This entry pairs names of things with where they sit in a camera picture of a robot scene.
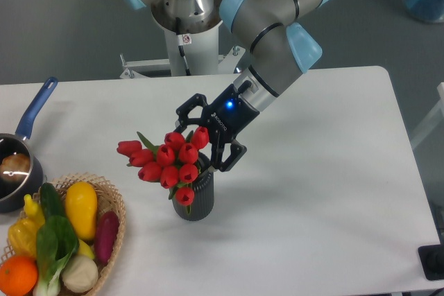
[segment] white robot base cylinder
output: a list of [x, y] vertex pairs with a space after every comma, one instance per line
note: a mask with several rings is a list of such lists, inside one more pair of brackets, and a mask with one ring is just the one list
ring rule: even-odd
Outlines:
[[218, 73], [221, 22], [203, 33], [185, 35], [176, 35], [173, 31], [159, 25], [165, 34], [171, 76], [186, 76], [187, 68], [192, 76]]

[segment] ribbed vase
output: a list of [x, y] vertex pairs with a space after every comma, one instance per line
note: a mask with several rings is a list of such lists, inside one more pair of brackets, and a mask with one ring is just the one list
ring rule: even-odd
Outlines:
[[[208, 157], [199, 153], [199, 163], [203, 170], [206, 170], [210, 166]], [[191, 211], [188, 214], [187, 207], [182, 206], [176, 200], [176, 197], [172, 199], [173, 207], [176, 213], [188, 221], [202, 220], [204, 217], [210, 214], [214, 205], [214, 174], [208, 171], [201, 173], [194, 182], [191, 183], [191, 188], [194, 191], [194, 200], [191, 204]]]

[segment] gray floor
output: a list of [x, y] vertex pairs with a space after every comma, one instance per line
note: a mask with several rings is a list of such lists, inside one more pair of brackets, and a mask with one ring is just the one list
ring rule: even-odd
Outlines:
[[[0, 11], [1, 85], [48, 76], [115, 79], [120, 53], [127, 60], [167, 57], [150, 12], [132, 12], [121, 0], [0, 0]], [[323, 47], [315, 68], [388, 70], [408, 133], [438, 101], [444, 24], [410, 18], [401, 0], [331, 0], [300, 23]], [[227, 53], [235, 40], [226, 28], [220, 34], [221, 53]], [[427, 195], [437, 206], [444, 206], [443, 134], [441, 124], [415, 152]]]

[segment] saucepan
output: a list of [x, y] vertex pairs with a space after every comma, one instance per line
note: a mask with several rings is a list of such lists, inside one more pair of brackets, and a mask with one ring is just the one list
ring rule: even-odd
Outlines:
[[0, 213], [15, 211], [24, 205], [23, 197], [43, 184], [42, 165], [26, 141], [31, 137], [34, 120], [57, 86], [50, 77], [26, 109], [15, 134], [0, 133]]

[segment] pot handle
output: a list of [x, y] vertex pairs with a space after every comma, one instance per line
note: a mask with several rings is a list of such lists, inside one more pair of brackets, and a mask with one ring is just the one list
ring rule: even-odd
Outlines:
[[15, 130], [15, 134], [21, 138], [29, 139], [31, 137], [31, 132], [33, 131], [34, 120], [39, 111], [42, 109], [43, 105], [48, 100], [48, 97], [52, 94], [53, 90], [56, 88], [58, 80], [54, 77], [48, 78], [40, 88], [39, 92], [26, 109], [22, 118], [20, 119], [19, 125]]

